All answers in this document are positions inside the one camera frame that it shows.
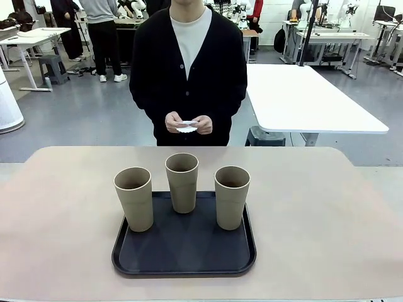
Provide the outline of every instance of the black tray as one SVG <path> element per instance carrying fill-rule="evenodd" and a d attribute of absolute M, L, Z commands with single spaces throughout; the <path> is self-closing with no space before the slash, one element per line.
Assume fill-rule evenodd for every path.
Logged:
<path fill-rule="evenodd" d="M 188 214 L 173 210 L 169 192 L 154 192 L 154 224 L 142 233 L 120 227 L 112 263 L 133 277 L 240 276 L 256 260 L 247 207 L 240 227 L 225 231 L 217 225 L 215 193 L 197 192 L 196 208 Z"/>

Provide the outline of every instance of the cup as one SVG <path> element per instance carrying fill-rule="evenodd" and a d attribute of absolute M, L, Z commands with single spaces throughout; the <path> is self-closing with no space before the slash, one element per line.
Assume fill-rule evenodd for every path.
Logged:
<path fill-rule="evenodd" d="M 217 170 L 214 179 L 217 223 L 224 230 L 235 230 L 242 221 L 251 176 L 240 167 L 227 166 Z"/>
<path fill-rule="evenodd" d="M 145 168 L 122 170 L 113 180 L 130 229 L 148 230 L 153 222 L 151 174 Z"/>
<path fill-rule="evenodd" d="M 172 206 L 178 213 L 192 212 L 196 206 L 196 185 L 199 161 L 188 153 L 178 153 L 165 161 Z"/>

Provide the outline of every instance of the white sneaker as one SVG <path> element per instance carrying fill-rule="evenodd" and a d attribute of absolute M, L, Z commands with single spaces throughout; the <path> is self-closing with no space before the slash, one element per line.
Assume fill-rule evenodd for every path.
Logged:
<path fill-rule="evenodd" d="M 115 82 L 121 82 L 127 80 L 127 75 L 121 74 L 115 76 Z"/>

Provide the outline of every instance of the hand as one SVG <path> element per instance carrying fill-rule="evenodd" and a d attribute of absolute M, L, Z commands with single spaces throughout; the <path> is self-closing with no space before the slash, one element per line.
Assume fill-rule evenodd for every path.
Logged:
<path fill-rule="evenodd" d="M 206 135 L 213 132 L 213 121 L 207 115 L 198 116 L 197 118 L 193 118 L 192 121 L 198 122 L 194 125 L 197 128 L 197 133 Z"/>
<path fill-rule="evenodd" d="M 170 133 L 179 133 L 177 128 L 184 128 L 188 125 L 181 125 L 178 123 L 183 123 L 183 120 L 180 118 L 179 114 L 176 111 L 172 111 L 168 113 L 165 117 L 165 126 L 168 132 Z"/>

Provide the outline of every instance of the stool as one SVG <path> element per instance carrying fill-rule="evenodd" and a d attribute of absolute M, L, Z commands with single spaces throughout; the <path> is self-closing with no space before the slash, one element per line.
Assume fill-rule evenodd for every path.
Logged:
<path fill-rule="evenodd" d="M 43 65 L 46 65 L 47 73 L 43 72 Z M 62 85 L 70 78 L 65 70 L 60 55 L 44 55 L 39 58 L 40 74 L 42 75 L 43 84 L 46 85 L 45 78 L 48 77 L 52 84 Z"/>
<path fill-rule="evenodd" d="M 284 147 L 285 136 L 277 132 L 265 132 L 258 126 L 253 126 L 247 134 L 245 146 Z"/>

